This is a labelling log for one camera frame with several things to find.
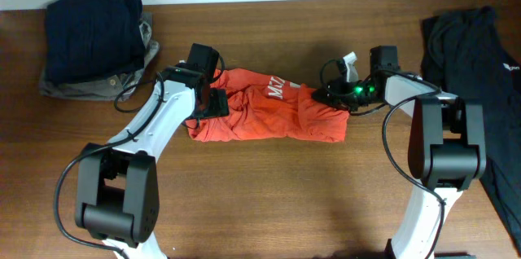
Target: wooden table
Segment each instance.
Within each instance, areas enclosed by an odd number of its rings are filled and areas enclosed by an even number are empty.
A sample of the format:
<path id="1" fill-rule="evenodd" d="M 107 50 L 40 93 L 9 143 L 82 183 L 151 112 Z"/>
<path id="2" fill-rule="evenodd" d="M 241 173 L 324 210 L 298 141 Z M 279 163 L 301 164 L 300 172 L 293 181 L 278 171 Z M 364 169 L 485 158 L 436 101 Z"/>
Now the wooden table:
<path id="1" fill-rule="evenodd" d="M 504 47 L 521 61 L 521 0 L 319 0 L 145 7 L 161 45 L 149 72 L 188 55 L 192 42 L 218 49 L 229 68 L 247 68 L 319 86 L 328 59 L 354 50 L 369 72 L 369 49 L 398 46 L 400 65 L 419 72 L 420 20 L 491 5 Z M 112 258 L 65 239 L 52 215 L 64 166 L 88 143 L 105 143 L 132 119 L 111 103 L 40 96 L 46 62 L 43 11 L 0 12 L 0 257 Z M 142 89 L 129 104 L 142 102 Z M 199 143 L 180 128 L 158 165 L 160 246 L 172 258 L 310 258 L 382 251 L 405 213 L 411 185 L 382 147 L 383 112 L 351 117 L 343 143 L 289 138 Z M 393 154 L 406 166 L 410 119 L 389 127 Z M 73 222 L 77 169 L 63 186 L 65 226 Z M 482 186 L 456 203 L 437 252 L 478 258 L 516 253 Z"/>

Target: dark blue cloth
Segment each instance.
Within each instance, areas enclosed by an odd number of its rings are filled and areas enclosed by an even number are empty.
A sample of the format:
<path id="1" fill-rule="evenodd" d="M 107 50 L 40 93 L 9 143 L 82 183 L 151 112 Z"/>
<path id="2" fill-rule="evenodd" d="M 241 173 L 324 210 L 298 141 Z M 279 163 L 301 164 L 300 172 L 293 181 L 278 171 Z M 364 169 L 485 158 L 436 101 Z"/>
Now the dark blue cloth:
<path id="1" fill-rule="evenodd" d="M 51 3 L 45 22 L 47 80 L 76 83 L 142 69 L 141 13 L 141 0 Z"/>
<path id="2" fill-rule="evenodd" d="M 521 254 L 521 71 L 501 47 L 495 19 L 484 7 L 424 20 L 422 70 L 427 81 L 483 104 L 481 183 Z"/>

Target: black cloth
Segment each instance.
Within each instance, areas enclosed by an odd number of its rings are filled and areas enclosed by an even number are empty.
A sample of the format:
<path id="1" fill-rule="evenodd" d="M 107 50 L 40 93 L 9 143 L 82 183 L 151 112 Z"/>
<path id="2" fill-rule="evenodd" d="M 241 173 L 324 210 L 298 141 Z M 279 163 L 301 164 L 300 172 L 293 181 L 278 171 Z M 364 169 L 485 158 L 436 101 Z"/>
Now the black cloth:
<path id="1" fill-rule="evenodd" d="M 46 76 L 92 81 L 144 68 L 141 0 L 58 0 L 46 10 Z"/>
<path id="2" fill-rule="evenodd" d="M 481 182 L 521 254 L 521 72 L 501 47 L 495 19 L 484 7 L 424 20 L 422 71 L 449 93 L 482 102 L 487 168 Z"/>

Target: red cloth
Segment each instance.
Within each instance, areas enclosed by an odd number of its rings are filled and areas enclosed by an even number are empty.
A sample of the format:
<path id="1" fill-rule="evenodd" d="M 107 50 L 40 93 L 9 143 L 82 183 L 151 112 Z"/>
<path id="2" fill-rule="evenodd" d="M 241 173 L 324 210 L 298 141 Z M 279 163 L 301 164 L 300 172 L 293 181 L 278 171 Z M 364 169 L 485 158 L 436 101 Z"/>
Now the red cloth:
<path id="1" fill-rule="evenodd" d="M 312 100 L 315 89 L 305 84 L 299 86 L 279 77 L 236 68 L 224 71 L 212 87 L 226 90 L 230 115 L 202 120 L 199 128 L 188 129 L 194 140 L 291 137 L 339 142 L 345 138 L 348 112 Z M 194 120 L 186 124 L 197 126 Z"/>

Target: brown tabletop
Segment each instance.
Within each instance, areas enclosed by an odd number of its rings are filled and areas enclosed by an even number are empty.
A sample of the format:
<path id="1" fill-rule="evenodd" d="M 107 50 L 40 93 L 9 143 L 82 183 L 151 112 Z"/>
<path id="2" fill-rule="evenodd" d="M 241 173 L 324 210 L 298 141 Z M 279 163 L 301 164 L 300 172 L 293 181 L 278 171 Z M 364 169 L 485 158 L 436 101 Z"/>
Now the brown tabletop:
<path id="1" fill-rule="evenodd" d="M 186 59 L 192 42 L 213 46 L 229 68 L 319 87 L 328 59 L 350 51 L 361 77 L 369 49 L 396 45 L 405 71 L 419 72 L 420 20 L 491 5 L 503 46 L 521 61 L 521 0 L 316 0 L 145 7 L 160 53 L 151 72 Z M 0 12 L 0 257 L 112 258 L 65 239 L 52 215 L 56 180 L 88 143 L 105 143 L 132 119 L 111 103 L 51 99 L 37 92 L 46 62 L 44 11 Z M 146 99 L 141 89 L 129 105 Z M 171 258 L 310 258 L 382 251 L 411 192 L 381 141 L 383 112 L 348 120 L 342 143 L 290 138 L 229 143 L 190 140 L 179 128 L 158 164 L 155 233 Z M 390 124 L 393 154 L 406 166 L 410 119 Z M 73 222 L 77 169 L 63 186 Z M 517 257 L 479 182 L 449 214 L 436 252 Z"/>

